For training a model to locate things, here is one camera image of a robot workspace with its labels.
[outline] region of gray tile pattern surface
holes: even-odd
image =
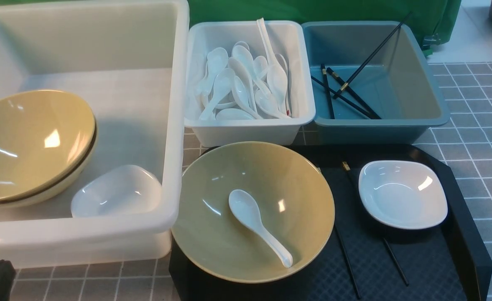
[[[435,141],[426,133],[428,139],[419,139],[416,146],[452,168],[492,257],[492,63],[437,64],[431,70],[451,110],[453,126],[432,128]],[[488,300],[492,301],[492,282]]]
[[[432,128],[416,146],[448,164],[492,257],[492,63],[431,65],[451,111],[451,122]],[[318,143],[316,126],[298,132],[296,145]],[[185,128],[183,169],[206,148]],[[22,269],[13,301],[178,301],[168,272],[169,255],[158,260]],[[492,301],[492,282],[488,293]]]

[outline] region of black serving tray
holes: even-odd
[[[475,301],[487,298],[492,260],[448,166],[412,145],[288,148],[319,167],[331,187],[335,223],[347,248],[361,300]],[[342,160],[346,160],[356,174],[361,166],[375,160],[420,162],[439,177],[449,204],[446,220],[425,241],[391,243],[409,286],[400,278],[381,238],[365,226],[363,221],[369,217],[355,198],[351,182],[341,168]],[[183,301],[357,300],[335,232],[307,267],[274,282],[240,284],[214,277],[189,261],[175,242],[169,271]]]

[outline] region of black chopsticks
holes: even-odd
[[[340,84],[341,86],[344,85],[344,80],[339,76],[339,74],[336,74],[336,72],[333,71],[333,69],[331,69],[330,67],[328,67],[328,69],[326,69],[326,71],[328,72],[328,74],[330,76],[332,76],[337,82],[338,84]],[[374,117],[374,119],[381,119],[380,118],[380,115],[376,114],[376,112],[374,112],[374,110],[372,110],[372,108],[370,108],[370,106],[357,94],[355,93],[355,91],[353,91],[353,89],[350,87],[350,86],[347,86],[346,88],[346,91],[351,95],[351,97],[353,97],[360,105],[363,106],[363,108],[365,108],[366,110],[368,110],[370,112],[370,114]]]
[[[355,198],[360,201],[361,198],[359,196],[358,181],[356,181],[356,179],[352,175],[350,168],[349,168],[349,165],[346,161],[342,162],[342,167],[343,167],[344,171],[346,172],[347,177],[348,177],[351,185],[354,188]],[[393,253],[393,250],[391,249],[389,242],[385,239],[385,237],[382,237],[382,240],[383,240],[383,244],[385,245],[385,248],[387,249],[387,252],[389,253],[389,256],[391,257],[391,260],[393,260],[393,263],[395,264],[395,267],[398,270],[398,274],[400,274],[400,277],[402,278],[402,281],[404,281],[404,284],[406,286],[409,286],[410,284],[408,282],[408,279],[406,278],[404,271],[400,267],[400,264],[398,263],[398,260],[396,259],[396,256]]]
[[[332,92],[333,94],[335,94],[335,90],[331,89],[330,87],[326,87],[326,85],[324,85],[320,80],[318,80],[318,78],[315,78],[314,76],[311,76],[311,79],[314,80],[315,82],[317,82],[318,84],[320,84],[322,87],[324,87],[325,89],[328,89],[330,92]],[[347,103],[349,106],[351,106],[352,108],[354,108],[355,110],[358,110],[361,114],[365,115],[366,118],[369,118],[369,119],[374,119],[372,117],[372,115],[370,115],[369,112],[365,111],[364,109],[361,109],[358,105],[356,105],[355,103],[352,103],[351,101],[349,101],[349,99],[347,99],[346,97],[344,96],[339,96],[340,99],[342,99],[345,103]]]
[[[331,94],[329,93],[329,83],[328,83],[328,75],[326,74],[326,66],[324,64],[320,65],[320,69],[322,70],[322,80],[324,80],[324,89],[326,91],[326,101],[328,102],[328,110],[329,116],[331,119],[335,119],[335,113],[333,112],[333,103],[331,101]]]
[[[350,76],[348,78],[348,80],[341,86],[341,88],[339,89],[339,91],[337,91],[337,93],[335,94],[335,97],[340,97],[341,93],[343,93],[343,91],[348,87],[348,85],[352,82],[352,80],[354,80],[354,78],[356,76],[358,76],[359,72],[361,72],[361,70],[363,70],[363,68],[370,62],[370,60],[378,53],[378,51],[380,51],[380,49],[387,43],[387,41],[391,38],[391,36],[393,36],[393,34],[395,34],[395,32],[398,31],[398,29],[400,29],[400,27],[405,23],[405,21],[408,19],[408,17],[410,17],[410,15],[412,14],[413,12],[409,12],[405,17],[404,19],[402,19],[402,21],[395,27],[395,29],[393,29],[393,31],[385,38],[385,40],[383,40],[383,42],[381,42],[381,44],[374,50],[374,52],[372,52],[372,54],[370,54],[367,59],[361,64],[361,66],[359,66],[359,68],[357,68],[357,70],[355,70],[355,72],[353,72],[352,76]]]
[[[353,276],[352,266],[349,264],[348,253],[346,251],[346,247],[344,246],[343,237],[339,233],[339,229],[337,228],[336,224],[335,224],[335,232],[337,234],[337,238],[339,240],[339,245],[341,246],[341,250],[343,251],[344,262],[347,265],[348,274],[352,280],[352,285],[353,285],[353,290],[355,291],[355,296],[357,297],[357,299],[361,299],[361,294],[359,293],[359,289],[357,288],[357,282],[355,281],[355,277]]]

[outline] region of white plastic tub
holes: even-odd
[[[292,119],[273,120],[198,120],[200,105],[194,88],[204,76],[207,53],[223,47],[231,55],[233,45],[247,42],[253,57],[264,55],[265,48],[255,21],[200,23],[190,29],[187,61],[185,126],[192,128],[202,145],[212,147],[240,141],[264,141],[290,145],[300,126],[315,116],[309,62],[303,30],[291,21],[267,21],[266,27],[275,53],[288,63]]]
[[[186,0],[0,7],[0,99],[30,89],[70,91],[89,103],[99,127],[95,153],[70,188],[41,204],[0,208],[0,259],[38,267],[169,252],[181,191],[188,28]],[[162,183],[156,209],[72,218],[74,193],[124,164]]]

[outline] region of ceramic bowl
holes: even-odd
[[[90,158],[95,151],[95,147],[97,146],[97,127],[95,128],[95,132],[93,134],[93,139],[89,145],[89,150],[84,154],[83,158],[77,164],[77,166],[72,169],[70,173],[61,178],[58,182],[54,183],[52,186],[45,188],[42,191],[39,191],[30,196],[25,196],[21,199],[9,200],[9,201],[0,201],[0,207],[3,208],[15,208],[15,207],[23,207],[30,206],[32,204],[37,204],[50,198],[60,194],[62,191],[66,190],[70,185],[72,185],[75,180],[80,176],[80,173],[84,170],[84,168],[88,165]]]
[[[41,90],[0,100],[0,201],[50,187],[79,164],[95,130],[77,95]]]
[[[228,198],[235,189],[257,201],[263,224],[292,254],[292,267],[285,268],[231,213]],[[308,265],[324,248],[334,215],[328,183],[307,159],[271,143],[233,143],[207,152],[185,170],[171,231],[188,259],[205,272],[261,283]]]
[[[71,201],[73,217],[102,217],[149,212],[160,202],[162,186],[149,171],[119,166],[80,189]]]
[[[448,204],[437,175],[409,161],[373,161],[359,174],[359,195],[380,223],[403,230],[434,227],[446,218]]]

